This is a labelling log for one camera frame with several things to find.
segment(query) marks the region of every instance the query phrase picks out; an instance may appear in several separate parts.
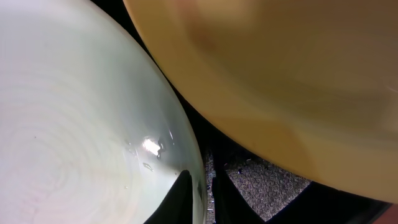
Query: black object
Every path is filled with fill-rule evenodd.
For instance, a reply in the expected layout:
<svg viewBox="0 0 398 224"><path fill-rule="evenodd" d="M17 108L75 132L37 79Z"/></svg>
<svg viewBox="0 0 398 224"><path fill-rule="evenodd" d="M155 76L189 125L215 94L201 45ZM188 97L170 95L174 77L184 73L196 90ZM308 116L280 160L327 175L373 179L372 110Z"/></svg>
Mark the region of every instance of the black object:
<svg viewBox="0 0 398 224"><path fill-rule="evenodd" d="M370 224L390 206L312 182L267 223Z"/></svg>
<svg viewBox="0 0 398 224"><path fill-rule="evenodd" d="M192 224L192 207L192 177L184 170L145 224Z"/></svg>

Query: gray carpet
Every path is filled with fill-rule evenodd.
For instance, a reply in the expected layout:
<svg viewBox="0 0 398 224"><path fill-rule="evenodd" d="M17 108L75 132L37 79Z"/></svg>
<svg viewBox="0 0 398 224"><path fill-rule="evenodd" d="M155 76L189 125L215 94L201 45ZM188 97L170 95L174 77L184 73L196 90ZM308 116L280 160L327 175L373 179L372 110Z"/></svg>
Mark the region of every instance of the gray carpet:
<svg viewBox="0 0 398 224"><path fill-rule="evenodd" d="M208 211L206 224L215 223L214 198L211 180L215 177L213 157L207 152L205 159ZM252 209L267 221L291 202L309 180L281 169L259 157L225 164L229 178Z"/></svg>

